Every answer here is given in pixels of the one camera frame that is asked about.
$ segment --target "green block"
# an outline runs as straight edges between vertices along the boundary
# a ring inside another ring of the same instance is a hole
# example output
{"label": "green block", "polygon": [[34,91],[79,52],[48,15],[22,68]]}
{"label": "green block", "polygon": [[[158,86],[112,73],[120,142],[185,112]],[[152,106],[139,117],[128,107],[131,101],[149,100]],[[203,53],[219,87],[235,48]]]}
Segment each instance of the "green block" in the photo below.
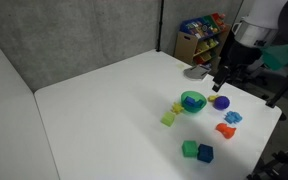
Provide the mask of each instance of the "green block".
{"label": "green block", "polygon": [[184,157],[196,157],[198,153],[198,148],[195,141],[184,141],[182,150]]}
{"label": "green block", "polygon": [[171,127],[174,122],[175,114],[166,112],[162,118],[162,123],[168,127]]}

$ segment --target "white wall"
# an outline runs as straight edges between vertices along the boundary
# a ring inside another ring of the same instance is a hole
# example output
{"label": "white wall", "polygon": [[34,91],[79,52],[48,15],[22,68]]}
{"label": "white wall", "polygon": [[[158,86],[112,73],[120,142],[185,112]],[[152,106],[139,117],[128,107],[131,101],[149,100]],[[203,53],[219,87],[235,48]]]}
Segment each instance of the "white wall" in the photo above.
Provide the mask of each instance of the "white wall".
{"label": "white wall", "polygon": [[34,96],[0,50],[0,180],[59,179]]}

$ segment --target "blue block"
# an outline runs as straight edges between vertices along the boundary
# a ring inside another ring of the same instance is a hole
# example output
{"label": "blue block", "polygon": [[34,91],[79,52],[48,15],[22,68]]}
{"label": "blue block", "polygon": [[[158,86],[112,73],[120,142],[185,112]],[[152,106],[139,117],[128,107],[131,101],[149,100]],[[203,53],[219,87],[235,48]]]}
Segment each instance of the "blue block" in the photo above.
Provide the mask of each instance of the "blue block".
{"label": "blue block", "polygon": [[213,158],[213,147],[205,144],[200,144],[200,146],[198,147],[197,159],[206,163],[210,163]]}
{"label": "blue block", "polygon": [[203,106],[204,102],[200,99],[195,103],[195,107],[201,108]]}
{"label": "blue block", "polygon": [[239,113],[229,111],[229,112],[226,114],[226,117],[225,117],[224,119],[225,119],[225,121],[227,121],[228,123],[232,124],[232,123],[238,123],[238,122],[240,122],[243,118],[242,118],[242,116],[241,116]]}
{"label": "blue block", "polygon": [[187,104],[188,106],[194,107],[195,105],[195,99],[187,96],[184,100],[184,103]]}

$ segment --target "black pole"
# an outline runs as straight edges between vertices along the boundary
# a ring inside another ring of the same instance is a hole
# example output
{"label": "black pole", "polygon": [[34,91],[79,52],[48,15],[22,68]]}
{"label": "black pole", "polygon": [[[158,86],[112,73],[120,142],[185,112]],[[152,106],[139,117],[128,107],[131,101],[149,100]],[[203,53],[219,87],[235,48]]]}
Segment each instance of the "black pole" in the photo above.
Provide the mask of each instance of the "black pole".
{"label": "black pole", "polygon": [[284,95],[284,93],[288,90],[288,79],[286,80],[286,83],[283,85],[283,87],[275,94],[273,99],[267,101],[266,105],[274,108],[276,102]]}
{"label": "black pole", "polygon": [[163,25],[163,11],[164,11],[164,0],[161,2],[161,11],[160,11],[160,22],[158,29],[158,39],[157,39],[157,47],[156,51],[161,51],[161,35],[162,35],[162,25]]}

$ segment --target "toy block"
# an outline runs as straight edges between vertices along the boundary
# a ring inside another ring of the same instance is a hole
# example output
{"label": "toy block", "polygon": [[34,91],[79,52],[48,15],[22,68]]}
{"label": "toy block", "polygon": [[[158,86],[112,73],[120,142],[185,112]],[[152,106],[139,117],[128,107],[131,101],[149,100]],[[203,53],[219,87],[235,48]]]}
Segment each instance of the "toy block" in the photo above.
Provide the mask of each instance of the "toy block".
{"label": "toy block", "polygon": [[178,115],[184,110],[184,108],[179,103],[174,103],[172,106],[172,112]]}
{"label": "toy block", "polygon": [[184,100],[184,103],[187,104],[188,106],[194,107],[195,105],[195,99],[187,96]]}
{"label": "toy block", "polygon": [[195,107],[201,108],[203,106],[204,102],[200,99],[195,103]]}
{"label": "toy block", "polygon": [[229,111],[227,114],[226,114],[226,117],[224,118],[225,121],[227,121],[229,124],[232,124],[232,123],[238,123],[240,121],[242,121],[242,116],[237,113],[237,112],[232,112],[232,111]]}
{"label": "toy block", "polygon": [[198,148],[195,141],[184,141],[182,150],[184,157],[196,157],[198,154]]}
{"label": "toy block", "polygon": [[226,139],[230,139],[234,136],[236,128],[231,128],[224,123],[220,123],[216,126],[216,130],[221,132]]}
{"label": "toy block", "polygon": [[206,163],[210,163],[214,158],[213,147],[201,144],[198,147],[197,159]]}
{"label": "toy block", "polygon": [[219,95],[209,96],[209,97],[207,98],[207,100],[208,100],[209,102],[214,102],[215,99],[218,98],[218,97],[219,97]]}
{"label": "toy block", "polygon": [[175,114],[171,112],[166,112],[162,118],[162,123],[168,127],[171,127],[174,122]]}

